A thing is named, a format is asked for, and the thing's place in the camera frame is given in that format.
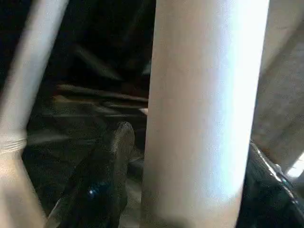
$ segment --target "white pipe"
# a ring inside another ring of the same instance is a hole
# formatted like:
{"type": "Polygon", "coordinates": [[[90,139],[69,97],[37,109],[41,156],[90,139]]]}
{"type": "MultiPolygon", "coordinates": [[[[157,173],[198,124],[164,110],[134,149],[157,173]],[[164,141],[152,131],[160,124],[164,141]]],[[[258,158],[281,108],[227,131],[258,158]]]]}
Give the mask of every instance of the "white pipe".
{"type": "Polygon", "coordinates": [[[45,216],[23,166],[25,127],[68,0],[37,0],[20,39],[0,106],[2,228],[42,228],[45,216]]]}
{"type": "Polygon", "coordinates": [[[142,228],[232,228],[267,0],[157,1],[142,228]]]}

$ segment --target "metal frame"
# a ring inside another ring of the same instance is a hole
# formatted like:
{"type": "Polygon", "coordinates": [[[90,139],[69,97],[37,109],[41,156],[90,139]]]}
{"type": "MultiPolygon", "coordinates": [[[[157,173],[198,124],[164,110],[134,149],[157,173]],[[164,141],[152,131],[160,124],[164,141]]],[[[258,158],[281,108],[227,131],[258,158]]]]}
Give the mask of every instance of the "metal frame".
{"type": "Polygon", "coordinates": [[[23,166],[26,124],[68,0],[31,7],[0,106],[0,219],[2,228],[41,228],[45,215],[23,166]]]}
{"type": "MultiPolygon", "coordinates": [[[[3,228],[45,224],[20,155],[67,2],[33,5],[2,94],[3,228]]],[[[142,227],[234,227],[267,10],[267,0],[157,1],[142,227]]]]}

